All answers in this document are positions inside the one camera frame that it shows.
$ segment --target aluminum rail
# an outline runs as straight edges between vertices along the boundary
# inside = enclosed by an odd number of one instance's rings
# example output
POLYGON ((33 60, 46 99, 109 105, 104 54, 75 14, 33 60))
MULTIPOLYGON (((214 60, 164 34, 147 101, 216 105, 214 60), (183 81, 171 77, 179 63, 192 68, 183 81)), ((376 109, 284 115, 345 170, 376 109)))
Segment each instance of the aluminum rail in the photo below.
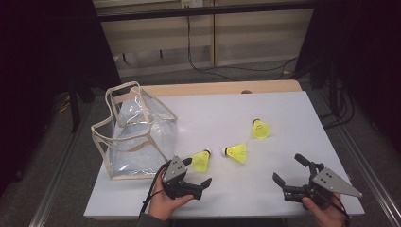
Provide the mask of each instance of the aluminum rail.
POLYGON ((202 7, 202 8, 189 8, 189 9, 161 9, 161 10, 126 12, 126 13, 108 13, 108 14, 99 14, 97 16, 89 16, 89 17, 53 18, 53 20, 57 20, 57 21, 61 20, 61 21, 66 21, 66 22, 129 21, 129 20, 217 15, 217 14, 258 12, 258 11, 314 9, 315 7, 318 6, 319 3, 320 3, 319 1, 311 0, 311 1, 298 1, 298 2, 232 5, 232 6, 202 7))

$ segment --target human hand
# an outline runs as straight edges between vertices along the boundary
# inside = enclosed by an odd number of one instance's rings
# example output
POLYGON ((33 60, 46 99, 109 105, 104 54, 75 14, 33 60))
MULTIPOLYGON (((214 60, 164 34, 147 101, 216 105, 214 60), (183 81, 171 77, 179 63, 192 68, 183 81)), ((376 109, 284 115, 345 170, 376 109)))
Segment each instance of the human hand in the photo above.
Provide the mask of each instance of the human hand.
POLYGON ((175 209, 177 209, 182 205, 187 204, 189 201, 194 199, 194 196, 192 195, 185 195, 176 200, 171 199, 163 191, 162 176, 165 172, 166 168, 164 168, 157 177, 156 183, 152 191, 153 196, 151 198, 150 207, 148 211, 149 215, 164 221, 170 218, 175 209))
MULTIPOLYGON (((338 207, 341 207, 340 204, 340 194, 335 193, 331 198, 331 201, 334 202, 338 207)), ((315 202, 313 202, 308 197, 303 197, 302 202, 309 209, 313 215, 315 216, 316 224, 318 227, 342 227, 344 223, 344 218, 342 213, 334 208, 333 206, 329 206, 326 209, 322 210, 315 202)))

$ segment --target power outlet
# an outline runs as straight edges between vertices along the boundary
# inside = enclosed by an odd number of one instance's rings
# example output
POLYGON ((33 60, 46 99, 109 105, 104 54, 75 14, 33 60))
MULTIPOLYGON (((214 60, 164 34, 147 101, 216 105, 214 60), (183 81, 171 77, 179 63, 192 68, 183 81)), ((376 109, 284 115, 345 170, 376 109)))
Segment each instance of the power outlet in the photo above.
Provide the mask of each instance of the power outlet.
POLYGON ((203 0, 192 0, 192 7, 193 8, 203 7, 203 0))
POLYGON ((203 7, 203 0, 181 0, 181 8, 200 8, 203 7))
POLYGON ((191 0, 181 0, 181 8, 191 8, 192 1, 191 0))

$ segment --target sleeve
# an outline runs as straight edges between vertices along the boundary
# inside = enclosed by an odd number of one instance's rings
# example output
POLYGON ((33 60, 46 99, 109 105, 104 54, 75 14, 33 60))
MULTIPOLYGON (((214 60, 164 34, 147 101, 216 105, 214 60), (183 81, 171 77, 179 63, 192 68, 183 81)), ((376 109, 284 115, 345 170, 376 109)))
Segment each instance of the sleeve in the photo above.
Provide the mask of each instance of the sleeve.
POLYGON ((168 222, 142 213, 136 227, 168 227, 168 222))

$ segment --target cabinet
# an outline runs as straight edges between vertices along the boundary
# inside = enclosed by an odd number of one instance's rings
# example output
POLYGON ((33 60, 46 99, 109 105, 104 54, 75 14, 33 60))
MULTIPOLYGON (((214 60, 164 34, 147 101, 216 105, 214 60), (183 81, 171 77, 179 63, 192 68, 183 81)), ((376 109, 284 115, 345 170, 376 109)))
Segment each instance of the cabinet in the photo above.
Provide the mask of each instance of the cabinet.
MULTIPOLYGON (((248 6, 285 1, 204 0, 205 7, 248 6)), ((180 9, 180 1, 97 8, 97 14, 180 9)), ((190 16, 191 48, 205 46, 212 65, 277 61, 299 54, 313 9, 190 16)), ((185 17, 103 22, 113 54, 188 47, 185 17)))

